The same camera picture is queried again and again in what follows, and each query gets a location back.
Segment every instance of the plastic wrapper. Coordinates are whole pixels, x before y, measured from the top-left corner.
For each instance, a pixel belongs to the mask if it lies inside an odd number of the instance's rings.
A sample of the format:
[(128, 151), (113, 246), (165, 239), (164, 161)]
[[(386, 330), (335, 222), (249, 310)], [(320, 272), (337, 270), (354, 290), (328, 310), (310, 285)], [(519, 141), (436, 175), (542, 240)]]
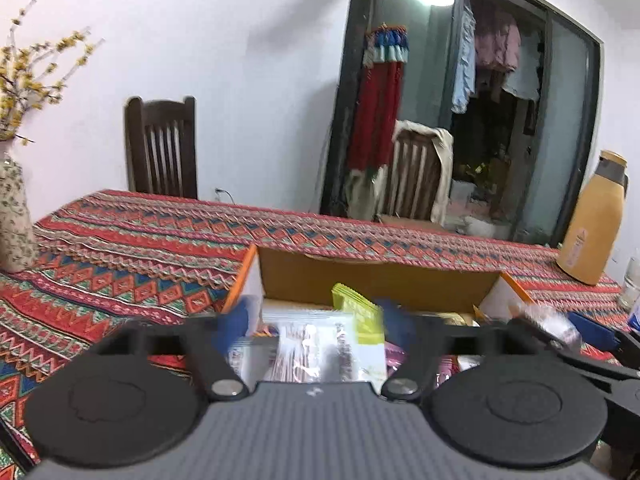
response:
[(278, 337), (266, 380), (316, 383), (366, 380), (358, 376), (351, 314), (324, 310), (264, 310), (260, 332)]
[(465, 370), (469, 370), (469, 368), (475, 368), (481, 362), (482, 362), (481, 355), (459, 355), (458, 356), (458, 366), (460, 367), (461, 372)]
[[(398, 367), (404, 362), (406, 353), (399, 347), (392, 343), (385, 343), (385, 355), (386, 355), (386, 373), (389, 377), (398, 370)], [(444, 381), (449, 379), (455, 372), (456, 358), (455, 356), (444, 356), (438, 366), (438, 372), (436, 373), (436, 387), (440, 386)]]
[(524, 316), (536, 323), (542, 330), (579, 352), (582, 346), (580, 332), (567, 317), (546, 303), (526, 303), (512, 309), (513, 316)]
[(386, 380), (385, 327), (382, 309), (341, 283), (332, 288), (334, 308), (353, 314), (357, 337), (356, 374), (379, 393)]
[(227, 353), (227, 361), (250, 391), (258, 381), (268, 381), (278, 351), (274, 336), (241, 337)]

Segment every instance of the power cord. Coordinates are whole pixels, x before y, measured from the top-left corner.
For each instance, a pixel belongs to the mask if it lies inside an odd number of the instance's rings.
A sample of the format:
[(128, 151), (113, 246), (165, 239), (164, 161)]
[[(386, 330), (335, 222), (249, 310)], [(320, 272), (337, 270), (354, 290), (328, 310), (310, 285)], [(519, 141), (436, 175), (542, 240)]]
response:
[(231, 196), (231, 193), (229, 193), (226, 189), (222, 189), (222, 188), (220, 188), (220, 187), (217, 187), (217, 188), (215, 189), (215, 191), (216, 191), (216, 197), (217, 197), (217, 199), (218, 199), (220, 202), (222, 202), (222, 200), (220, 200), (220, 193), (225, 193), (225, 194), (227, 194), (227, 195), (229, 196), (229, 198), (231, 199), (231, 203), (232, 203), (232, 204), (235, 204), (235, 203), (236, 203), (236, 201), (234, 200), (234, 198)]

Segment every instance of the chair back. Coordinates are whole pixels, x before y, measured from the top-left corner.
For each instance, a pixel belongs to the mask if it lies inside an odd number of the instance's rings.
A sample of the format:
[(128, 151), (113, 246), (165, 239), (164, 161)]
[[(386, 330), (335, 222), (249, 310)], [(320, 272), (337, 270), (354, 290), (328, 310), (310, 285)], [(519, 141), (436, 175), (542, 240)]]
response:
[(129, 99), (125, 133), (135, 191), (198, 197), (195, 108), (191, 96), (181, 103)]
[(430, 136), (402, 130), (386, 179), (383, 213), (430, 220), (442, 165)]

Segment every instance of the plastic bag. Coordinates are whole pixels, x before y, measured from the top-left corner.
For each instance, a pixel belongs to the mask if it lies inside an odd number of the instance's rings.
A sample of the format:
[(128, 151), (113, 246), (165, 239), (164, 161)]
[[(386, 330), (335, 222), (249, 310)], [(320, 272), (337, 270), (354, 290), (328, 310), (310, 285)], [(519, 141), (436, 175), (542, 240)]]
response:
[(267, 380), (316, 383), (358, 380), (353, 316), (322, 310), (264, 310), (262, 330), (278, 336)]
[(277, 337), (241, 337), (231, 345), (226, 360), (249, 391), (253, 391), (258, 381), (270, 380), (277, 351)]

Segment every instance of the tablecloth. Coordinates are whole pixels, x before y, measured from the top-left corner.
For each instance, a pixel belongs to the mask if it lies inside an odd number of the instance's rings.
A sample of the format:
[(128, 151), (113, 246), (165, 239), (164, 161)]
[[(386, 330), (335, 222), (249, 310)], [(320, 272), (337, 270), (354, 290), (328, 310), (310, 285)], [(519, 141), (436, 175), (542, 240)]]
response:
[[(250, 244), (443, 269), (504, 270), (535, 300), (622, 326), (619, 286), (569, 278), (556, 251), (226, 203), (104, 190), (37, 222), (31, 270), (0, 272), (0, 416), (33, 451), (29, 392), (130, 317), (180, 323), (219, 310)], [(178, 370), (174, 357), (156, 362)], [(0, 452), (0, 480), (21, 471)]]

